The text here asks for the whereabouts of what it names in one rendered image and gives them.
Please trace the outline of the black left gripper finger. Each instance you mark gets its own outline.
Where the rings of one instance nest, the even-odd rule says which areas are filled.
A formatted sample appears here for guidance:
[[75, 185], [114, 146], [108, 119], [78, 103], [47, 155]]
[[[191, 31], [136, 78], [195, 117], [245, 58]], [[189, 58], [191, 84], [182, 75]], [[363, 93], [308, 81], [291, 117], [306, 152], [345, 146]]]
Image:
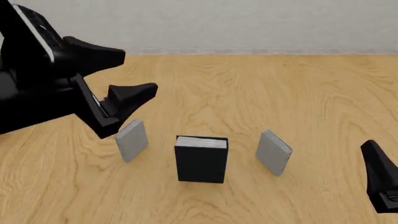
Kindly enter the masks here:
[[125, 122], [133, 112], [156, 96], [157, 89], [156, 83], [136, 86], [110, 85], [102, 106], [110, 117]]
[[68, 49], [73, 55], [74, 67], [81, 76], [88, 76], [101, 70], [123, 65], [126, 52], [90, 44], [74, 37], [64, 37]]

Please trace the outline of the grey book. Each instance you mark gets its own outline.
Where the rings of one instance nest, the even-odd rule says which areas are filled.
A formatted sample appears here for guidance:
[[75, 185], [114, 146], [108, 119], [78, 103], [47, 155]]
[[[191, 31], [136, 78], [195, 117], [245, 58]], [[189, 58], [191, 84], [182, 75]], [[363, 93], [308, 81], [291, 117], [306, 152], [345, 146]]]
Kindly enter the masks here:
[[124, 162], [131, 162], [149, 143], [144, 122], [139, 118], [127, 124], [114, 138]]
[[293, 149], [270, 129], [261, 133], [256, 157], [273, 175], [282, 175], [292, 153]]

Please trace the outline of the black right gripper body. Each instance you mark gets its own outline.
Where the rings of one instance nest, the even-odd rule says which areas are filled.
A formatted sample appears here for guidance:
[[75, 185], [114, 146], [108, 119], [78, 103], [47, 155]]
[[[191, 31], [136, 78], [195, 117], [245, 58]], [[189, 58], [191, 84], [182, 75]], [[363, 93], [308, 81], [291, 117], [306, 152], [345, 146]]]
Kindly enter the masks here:
[[377, 213], [398, 214], [398, 187], [386, 189], [367, 187], [366, 192]]

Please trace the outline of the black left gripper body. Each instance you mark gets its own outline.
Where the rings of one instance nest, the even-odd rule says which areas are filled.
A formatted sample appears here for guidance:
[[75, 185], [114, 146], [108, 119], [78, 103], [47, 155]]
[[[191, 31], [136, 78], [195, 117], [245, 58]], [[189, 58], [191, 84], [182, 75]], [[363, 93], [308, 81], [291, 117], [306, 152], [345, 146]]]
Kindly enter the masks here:
[[95, 134], [104, 139], [119, 130], [119, 119], [111, 117], [92, 93], [80, 74], [70, 79], [73, 89], [74, 112]]

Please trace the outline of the flat plate on black stalk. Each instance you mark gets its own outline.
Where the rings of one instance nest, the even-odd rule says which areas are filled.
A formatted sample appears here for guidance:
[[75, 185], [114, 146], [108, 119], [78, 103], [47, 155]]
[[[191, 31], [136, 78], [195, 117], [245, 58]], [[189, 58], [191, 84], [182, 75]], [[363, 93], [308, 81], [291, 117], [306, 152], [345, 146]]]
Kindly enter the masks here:
[[38, 41], [50, 63], [55, 63], [58, 51], [63, 50], [63, 40], [49, 24], [46, 18], [27, 7], [11, 4], [12, 8], [22, 19], [30, 33]]

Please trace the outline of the dark navy hardcover book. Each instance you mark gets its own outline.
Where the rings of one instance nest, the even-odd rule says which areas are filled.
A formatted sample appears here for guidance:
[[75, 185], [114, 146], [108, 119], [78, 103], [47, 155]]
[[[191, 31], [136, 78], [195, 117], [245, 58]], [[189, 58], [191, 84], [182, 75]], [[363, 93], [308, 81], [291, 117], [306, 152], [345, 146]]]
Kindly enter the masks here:
[[224, 182], [228, 138], [176, 136], [175, 160], [181, 182]]

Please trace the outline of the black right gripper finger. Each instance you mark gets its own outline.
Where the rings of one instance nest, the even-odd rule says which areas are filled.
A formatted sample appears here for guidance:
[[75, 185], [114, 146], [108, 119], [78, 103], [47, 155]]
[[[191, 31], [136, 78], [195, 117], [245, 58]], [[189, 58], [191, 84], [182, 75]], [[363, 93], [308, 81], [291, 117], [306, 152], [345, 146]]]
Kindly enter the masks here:
[[367, 193], [398, 190], [398, 167], [373, 139], [361, 145], [367, 175]]

